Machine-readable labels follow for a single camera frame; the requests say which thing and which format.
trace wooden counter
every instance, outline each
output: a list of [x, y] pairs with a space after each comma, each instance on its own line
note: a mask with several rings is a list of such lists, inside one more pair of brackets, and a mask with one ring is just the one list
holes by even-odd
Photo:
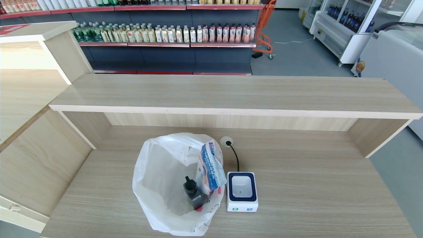
[[[151, 229], [132, 192], [132, 176], [146, 139], [178, 132], [218, 140], [232, 136], [240, 170], [256, 175], [258, 211], [227, 212], [225, 195], [206, 238], [415, 237], [377, 171], [346, 132], [135, 126], [110, 129], [41, 236], [173, 237]], [[222, 150], [225, 171], [235, 171], [232, 150]]]
[[176, 132], [233, 137], [256, 174], [257, 213], [229, 213], [224, 198], [205, 237], [415, 237], [363, 158], [423, 115], [383, 79], [84, 75], [50, 107], [95, 149], [43, 237], [170, 237], [131, 185], [143, 142]]
[[76, 22], [20, 26], [0, 36], [0, 219], [41, 232], [92, 150], [48, 104], [93, 71]]

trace black cable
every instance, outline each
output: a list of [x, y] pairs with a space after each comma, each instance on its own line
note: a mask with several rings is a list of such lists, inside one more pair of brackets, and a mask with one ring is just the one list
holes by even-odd
[[230, 141], [227, 141], [227, 142], [226, 142], [226, 145], [230, 146], [230, 147], [232, 148], [232, 150], [233, 150], [233, 153], [235, 154], [235, 157], [236, 157], [236, 164], [237, 164], [237, 166], [238, 166], [238, 172], [239, 172], [239, 160], [238, 160], [238, 155], [236, 154], [235, 150], [233, 149], [233, 147], [232, 147], [232, 143], [231, 143]]

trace white plastic bag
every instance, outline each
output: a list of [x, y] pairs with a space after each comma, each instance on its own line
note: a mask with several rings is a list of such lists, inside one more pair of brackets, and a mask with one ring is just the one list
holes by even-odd
[[[185, 176], [195, 177], [202, 146], [213, 140], [208, 135], [177, 133], [148, 139], [135, 164], [132, 189], [154, 230], [179, 236], [206, 233], [225, 192], [221, 186], [197, 210], [185, 193]], [[223, 165], [218, 143], [215, 152]]]

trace white cable on floor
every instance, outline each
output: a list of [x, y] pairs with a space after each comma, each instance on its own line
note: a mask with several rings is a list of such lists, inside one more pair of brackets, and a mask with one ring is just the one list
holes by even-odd
[[309, 40], [312, 40], [313, 38], [310, 38], [310, 39], [306, 39], [305, 41], [302, 41], [302, 42], [297, 42], [297, 41], [290, 41], [290, 42], [274, 42], [275, 44], [288, 44], [288, 43], [291, 43], [291, 42], [294, 42], [294, 43], [303, 43], [303, 42], [306, 42], [306, 41], [309, 41]]

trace snack package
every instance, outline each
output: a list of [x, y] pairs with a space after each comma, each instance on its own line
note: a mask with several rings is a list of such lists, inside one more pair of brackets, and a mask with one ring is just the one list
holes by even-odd
[[210, 196], [218, 187], [226, 184], [225, 171], [216, 159], [214, 152], [215, 143], [215, 141], [208, 141], [201, 148], [200, 160], [197, 164], [197, 173], [195, 175], [197, 187], [207, 196]]

